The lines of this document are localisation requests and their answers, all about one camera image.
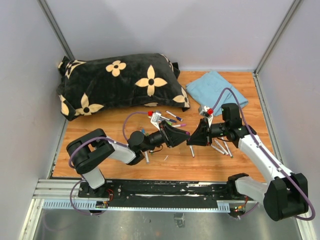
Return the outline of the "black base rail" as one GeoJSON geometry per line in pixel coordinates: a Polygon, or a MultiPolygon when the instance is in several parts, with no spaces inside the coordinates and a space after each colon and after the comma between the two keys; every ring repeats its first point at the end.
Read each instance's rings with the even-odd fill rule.
{"type": "Polygon", "coordinates": [[[93,189],[82,182],[79,198],[110,199],[111,207],[151,209],[213,209],[219,201],[243,203],[245,196],[233,195],[226,182],[107,179],[93,189]]]}

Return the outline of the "black cap marker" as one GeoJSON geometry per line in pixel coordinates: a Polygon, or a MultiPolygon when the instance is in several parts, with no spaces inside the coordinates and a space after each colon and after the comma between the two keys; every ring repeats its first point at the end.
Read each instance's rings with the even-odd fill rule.
{"type": "Polygon", "coordinates": [[[224,151],[222,151],[221,149],[219,149],[219,148],[217,148],[216,146],[214,146],[214,145],[210,145],[214,150],[216,150],[216,151],[218,151],[219,153],[221,153],[222,155],[225,155],[225,152],[224,151]]]}

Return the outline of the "navy cap marker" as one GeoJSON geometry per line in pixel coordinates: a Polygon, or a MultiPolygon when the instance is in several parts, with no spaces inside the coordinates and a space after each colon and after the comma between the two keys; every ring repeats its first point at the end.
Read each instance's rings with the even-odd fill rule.
{"type": "Polygon", "coordinates": [[[164,120],[166,120],[166,121],[172,122],[172,123],[177,123],[176,120],[171,119],[171,118],[167,118],[167,117],[164,117],[164,116],[161,116],[161,118],[164,119],[164,120]]]}

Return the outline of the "purple cap marker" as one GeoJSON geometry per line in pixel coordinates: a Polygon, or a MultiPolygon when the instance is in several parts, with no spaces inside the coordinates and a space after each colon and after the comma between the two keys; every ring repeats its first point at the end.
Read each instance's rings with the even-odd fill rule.
{"type": "Polygon", "coordinates": [[[195,157],[195,153],[194,153],[193,146],[190,145],[189,148],[190,148],[190,151],[191,151],[191,155],[192,155],[192,157],[194,158],[194,157],[195,157]]]}

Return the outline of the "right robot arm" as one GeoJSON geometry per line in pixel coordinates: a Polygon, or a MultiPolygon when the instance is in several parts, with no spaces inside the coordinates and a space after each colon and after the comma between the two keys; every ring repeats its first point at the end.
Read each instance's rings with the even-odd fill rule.
{"type": "Polygon", "coordinates": [[[226,137],[244,153],[263,175],[258,182],[246,173],[228,177],[226,193],[232,200],[249,197],[263,205],[273,221],[297,217],[309,210],[308,181],[302,173],[293,173],[265,147],[256,132],[245,125],[242,109],[235,103],[222,105],[220,123],[213,123],[213,110],[208,106],[198,109],[202,119],[187,141],[191,146],[208,146],[213,139],[226,137]]]}

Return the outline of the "light blue folded cloth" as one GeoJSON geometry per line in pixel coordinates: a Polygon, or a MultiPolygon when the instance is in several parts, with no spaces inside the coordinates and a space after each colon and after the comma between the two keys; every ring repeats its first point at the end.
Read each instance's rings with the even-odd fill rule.
{"type": "Polygon", "coordinates": [[[186,85],[187,93],[200,105],[213,107],[221,92],[230,88],[235,94],[241,108],[248,105],[249,101],[218,72],[211,71],[186,85]]]}

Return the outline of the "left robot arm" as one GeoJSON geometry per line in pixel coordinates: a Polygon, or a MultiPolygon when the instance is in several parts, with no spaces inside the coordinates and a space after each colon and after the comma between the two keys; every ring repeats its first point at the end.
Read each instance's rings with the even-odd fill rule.
{"type": "Polygon", "coordinates": [[[90,193],[101,198],[107,193],[106,180],[99,169],[104,160],[110,158],[133,166],[143,160],[144,152],[153,151],[163,144],[174,148],[189,138],[189,132],[163,120],[159,130],[150,135],[134,131],[126,144],[111,139],[98,128],[69,143],[66,151],[69,154],[69,166],[88,183],[90,193]]]}

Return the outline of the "pink cap marker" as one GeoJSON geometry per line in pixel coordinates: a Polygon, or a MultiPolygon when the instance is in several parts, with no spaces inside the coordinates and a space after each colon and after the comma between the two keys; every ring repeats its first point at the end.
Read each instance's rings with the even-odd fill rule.
{"type": "Polygon", "coordinates": [[[229,155],[229,152],[216,139],[214,139],[214,142],[219,146],[225,155],[229,155]]]}

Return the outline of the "black floral pillow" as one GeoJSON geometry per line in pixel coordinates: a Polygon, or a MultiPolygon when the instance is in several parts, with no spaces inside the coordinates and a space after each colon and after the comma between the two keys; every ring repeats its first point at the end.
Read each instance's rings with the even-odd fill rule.
{"type": "Polygon", "coordinates": [[[164,54],[142,53],[95,60],[64,56],[57,67],[60,112],[72,121],[113,108],[169,106],[187,111],[179,65],[164,54]]]}

